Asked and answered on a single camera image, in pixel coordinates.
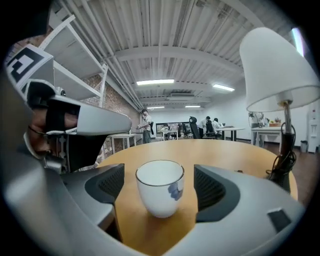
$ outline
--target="ceramic cup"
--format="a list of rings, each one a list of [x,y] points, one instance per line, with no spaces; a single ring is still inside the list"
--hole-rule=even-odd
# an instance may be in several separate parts
[[[135,172],[140,197],[146,209],[155,217],[173,215],[184,190],[183,167],[169,160],[150,161]]]

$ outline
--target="white wall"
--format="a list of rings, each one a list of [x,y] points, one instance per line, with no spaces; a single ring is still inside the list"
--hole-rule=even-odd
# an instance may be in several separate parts
[[[188,122],[190,116],[195,117],[198,122],[204,119],[202,111],[199,110],[172,110],[172,111],[149,111],[153,121],[153,132],[151,138],[156,137],[156,124]]]
[[[296,146],[300,145],[300,141],[307,139],[308,111],[309,106],[291,110],[291,122],[296,130]],[[237,138],[251,139],[248,111],[246,110],[246,87],[244,85],[227,95],[213,98],[213,103],[204,109],[203,115],[210,116],[211,120],[218,118],[219,123],[226,123],[227,126],[243,127],[245,130],[237,131]],[[283,111],[265,112],[264,116],[270,120],[279,117],[282,122],[285,121]],[[226,132],[225,136],[230,137],[230,132]],[[274,136],[267,136],[265,140],[279,142],[279,138]]]

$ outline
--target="office chair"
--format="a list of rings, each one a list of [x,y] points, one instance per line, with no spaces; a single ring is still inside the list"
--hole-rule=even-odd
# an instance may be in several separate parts
[[[215,133],[214,127],[212,126],[212,122],[208,120],[205,126],[206,126],[207,132],[205,133],[205,137],[203,137],[203,139],[215,140],[217,137],[217,134]]]
[[[176,138],[177,135],[176,134],[172,134],[171,137],[172,138]],[[180,138],[180,137],[181,137],[181,125],[178,125],[178,138]]]
[[[187,131],[187,127],[186,127],[186,124],[185,124],[185,123],[182,124],[182,128],[183,128],[183,137],[184,137],[184,138],[185,138],[185,137],[191,137],[191,135],[189,134],[190,132]]]
[[[189,124],[191,128],[191,132],[193,134],[194,139],[201,139],[200,134],[197,127],[197,119],[194,116],[190,116],[189,118]]]

